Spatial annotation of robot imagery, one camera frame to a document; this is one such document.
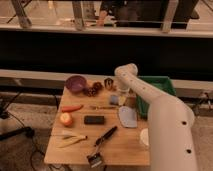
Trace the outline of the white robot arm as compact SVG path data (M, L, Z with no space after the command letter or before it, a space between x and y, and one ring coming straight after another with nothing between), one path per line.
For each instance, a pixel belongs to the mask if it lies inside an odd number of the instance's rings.
M119 91L132 89L149 104L150 171L199 171L192 109L178 97L141 80L134 63L117 67L114 74Z

